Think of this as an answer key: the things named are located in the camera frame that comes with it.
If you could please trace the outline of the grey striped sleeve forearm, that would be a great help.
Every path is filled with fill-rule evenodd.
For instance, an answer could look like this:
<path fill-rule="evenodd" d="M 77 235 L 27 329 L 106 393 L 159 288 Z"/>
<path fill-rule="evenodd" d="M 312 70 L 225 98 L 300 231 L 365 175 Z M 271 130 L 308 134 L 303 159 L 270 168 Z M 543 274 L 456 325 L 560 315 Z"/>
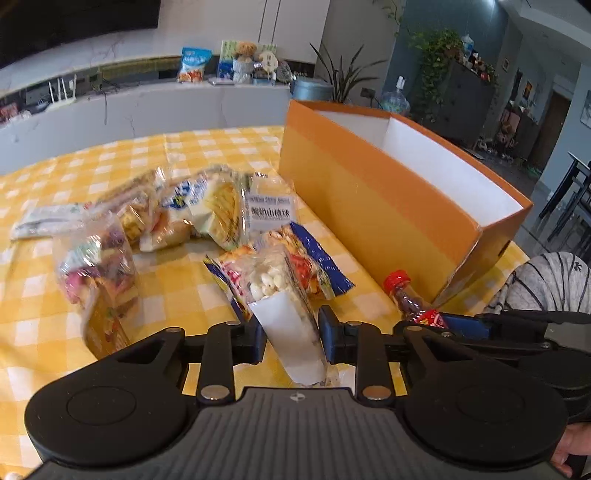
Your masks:
<path fill-rule="evenodd" d="M 543 253 L 516 268 L 483 310 L 589 314 L 590 268 L 570 252 Z"/>

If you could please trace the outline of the right hand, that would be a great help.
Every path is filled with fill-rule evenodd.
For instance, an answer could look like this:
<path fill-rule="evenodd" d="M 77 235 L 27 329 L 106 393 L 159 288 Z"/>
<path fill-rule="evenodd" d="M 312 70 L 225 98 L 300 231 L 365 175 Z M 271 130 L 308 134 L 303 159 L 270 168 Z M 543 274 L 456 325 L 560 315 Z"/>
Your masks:
<path fill-rule="evenodd" d="M 564 476 L 570 478 L 573 470 L 566 464 L 570 455 L 589 456 L 591 453 L 591 424 L 568 425 L 559 441 L 550 463 Z"/>

